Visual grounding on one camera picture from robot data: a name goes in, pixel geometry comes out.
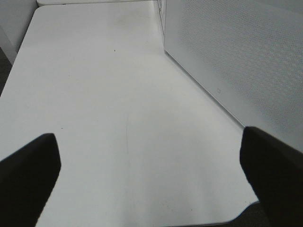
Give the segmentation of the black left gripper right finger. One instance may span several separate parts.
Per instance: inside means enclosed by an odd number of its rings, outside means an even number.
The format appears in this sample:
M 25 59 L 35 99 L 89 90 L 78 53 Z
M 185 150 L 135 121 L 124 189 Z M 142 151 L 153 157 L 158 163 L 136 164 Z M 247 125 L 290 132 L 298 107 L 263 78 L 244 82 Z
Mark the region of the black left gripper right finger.
M 245 127 L 240 164 L 273 227 L 303 225 L 303 154 L 257 127 Z

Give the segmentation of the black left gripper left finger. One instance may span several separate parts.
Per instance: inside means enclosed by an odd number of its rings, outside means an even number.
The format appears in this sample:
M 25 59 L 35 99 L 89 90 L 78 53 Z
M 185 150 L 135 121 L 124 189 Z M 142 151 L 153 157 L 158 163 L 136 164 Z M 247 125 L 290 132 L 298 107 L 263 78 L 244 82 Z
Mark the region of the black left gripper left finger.
M 53 133 L 42 134 L 0 162 L 0 225 L 34 227 L 61 170 Z

